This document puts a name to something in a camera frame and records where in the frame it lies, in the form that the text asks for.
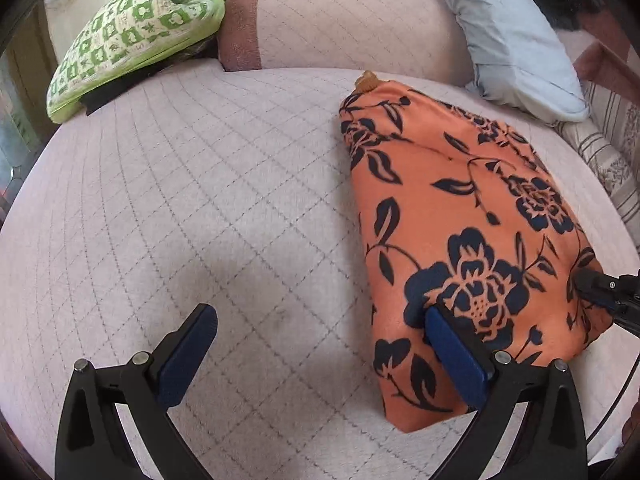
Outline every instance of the flower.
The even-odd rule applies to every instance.
[[[502,179],[516,196],[516,208],[537,232],[549,224],[558,234],[574,230],[574,221],[562,206],[562,197],[548,183],[538,177],[531,180],[511,175]]]
[[[371,119],[345,121],[342,124],[342,132],[344,134],[344,142],[349,147],[351,171],[364,158],[370,148],[391,140],[376,132],[376,125]]]
[[[443,303],[483,340],[497,338],[501,329],[513,327],[511,316],[529,302],[521,270],[496,259],[494,249],[476,228],[451,235],[447,246],[448,262],[418,270],[406,281],[404,322],[423,328],[424,309]]]

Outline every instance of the orange floral cloth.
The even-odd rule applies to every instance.
[[[420,430],[468,410],[424,341],[443,302],[492,351],[546,366],[611,325],[580,300],[601,270],[574,213],[510,126],[398,82],[358,80],[340,108],[374,305],[373,366],[386,417]]]

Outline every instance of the black cable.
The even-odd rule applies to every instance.
[[[602,427],[607,423],[607,421],[609,420],[609,417],[611,416],[611,413],[613,413],[613,410],[615,410],[616,407],[618,406],[618,403],[620,402],[620,399],[622,399],[622,396],[625,394],[626,389],[628,388],[629,383],[631,382],[631,379],[633,378],[634,374],[636,373],[636,369],[638,369],[638,365],[639,364],[640,364],[640,353],[638,353],[638,357],[636,357],[636,362],[631,367],[631,371],[629,372],[629,375],[626,378],[625,384],[620,389],[620,392],[618,393],[618,396],[616,397],[616,400],[613,401],[613,404],[609,408],[609,411],[605,414],[603,419],[596,426],[596,429],[593,430],[591,432],[591,434],[589,435],[589,437],[587,439],[587,445],[589,445],[589,443],[593,440],[593,437],[595,437],[598,434],[598,432],[602,429]]]

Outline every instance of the orange fabric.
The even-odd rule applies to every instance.
[[[600,270],[574,214],[527,141],[506,124],[397,82],[340,108],[374,306],[374,369],[402,431],[460,415],[423,341],[442,301],[492,350],[546,366],[611,324],[578,300],[577,267]]]

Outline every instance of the orange floral bag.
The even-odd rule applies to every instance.
[[[424,340],[443,302],[492,351],[546,366],[611,325],[572,272],[600,270],[574,213],[513,128],[364,77],[340,108],[374,301],[386,417],[420,430],[468,410]]]

